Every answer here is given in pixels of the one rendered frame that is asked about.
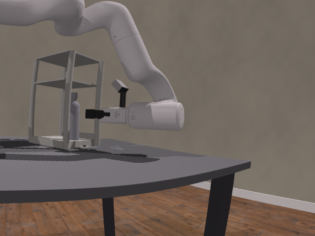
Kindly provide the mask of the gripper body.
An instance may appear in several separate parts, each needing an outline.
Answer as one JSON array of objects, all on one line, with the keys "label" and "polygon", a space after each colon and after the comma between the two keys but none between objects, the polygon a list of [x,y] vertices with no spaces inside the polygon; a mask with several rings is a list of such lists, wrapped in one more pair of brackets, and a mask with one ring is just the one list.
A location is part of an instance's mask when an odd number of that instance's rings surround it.
[{"label": "gripper body", "polygon": [[102,108],[104,112],[109,112],[110,116],[108,117],[103,117],[100,119],[100,122],[102,123],[119,123],[119,124],[128,124],[129,127],[129,110],[130,110],[130,104],[128,107],[116,107],[116,108]]}]

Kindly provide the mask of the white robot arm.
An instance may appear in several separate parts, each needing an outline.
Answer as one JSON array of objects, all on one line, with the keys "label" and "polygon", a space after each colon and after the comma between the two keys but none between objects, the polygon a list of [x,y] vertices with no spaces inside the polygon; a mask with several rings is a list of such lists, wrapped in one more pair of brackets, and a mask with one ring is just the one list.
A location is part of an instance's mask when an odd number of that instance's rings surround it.
[{"label": "white robot arm", "polygon": [[[106,29],[127,77],[146,88],[154,102],[134,102],[129,124],[134,129],[180,131],[184,108],[165,75],[152,63],[128,9],[102,1],[85,8],[84,0],[0,0],[0,24],[30,26],[54,21],[62,36]],[[171,103],[170,103],[171,102]]]}]

